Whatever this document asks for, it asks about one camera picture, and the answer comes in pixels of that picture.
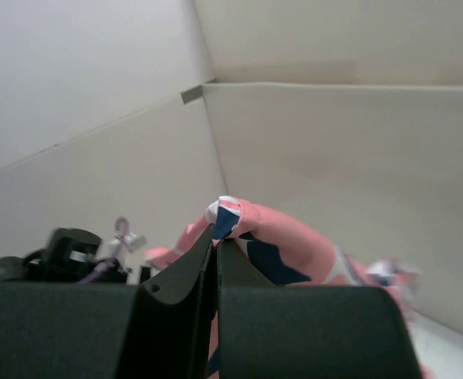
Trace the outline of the pink shark print shorts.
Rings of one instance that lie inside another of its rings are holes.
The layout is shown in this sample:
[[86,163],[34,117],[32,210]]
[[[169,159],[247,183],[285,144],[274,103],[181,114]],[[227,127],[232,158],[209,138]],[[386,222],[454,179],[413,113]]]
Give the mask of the pink shark print shorts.
[[279,286],[366,286],[384,288],[409,316],[419,272],[395,260],[365,266],[340,250],[329,238],[280,211],[235,197],[222,196],[189,224],[171,248],[145,253],[145,261],[162,271],[187,253],[213,226],[215,245],[225,240],[239,250],[259,272]]

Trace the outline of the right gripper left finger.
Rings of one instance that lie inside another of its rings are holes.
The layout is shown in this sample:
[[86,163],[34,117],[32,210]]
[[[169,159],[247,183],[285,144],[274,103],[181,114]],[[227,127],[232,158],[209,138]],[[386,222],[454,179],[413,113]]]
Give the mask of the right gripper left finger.
[[117,378],[205,378],[217,298],[212,227],[136,289]]

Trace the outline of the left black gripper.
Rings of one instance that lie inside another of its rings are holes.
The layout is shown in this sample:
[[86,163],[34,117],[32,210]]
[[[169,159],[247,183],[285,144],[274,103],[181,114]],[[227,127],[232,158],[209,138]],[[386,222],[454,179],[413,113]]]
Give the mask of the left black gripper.
[[[129,233],[118,232],[114,238]],[[101,244],[102,239],[90,231],[57,228],[46,247],[24,257],[1,257],[0,282],[126,283],[129,251],[97,258]]]

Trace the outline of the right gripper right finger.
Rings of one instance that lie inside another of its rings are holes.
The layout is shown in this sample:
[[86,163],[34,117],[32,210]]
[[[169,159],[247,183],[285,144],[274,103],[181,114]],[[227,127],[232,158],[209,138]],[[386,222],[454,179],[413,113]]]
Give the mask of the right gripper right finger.
[[378,287],[278,287],[238,249],[218,256],[222,378],[418,378],[397,304]]

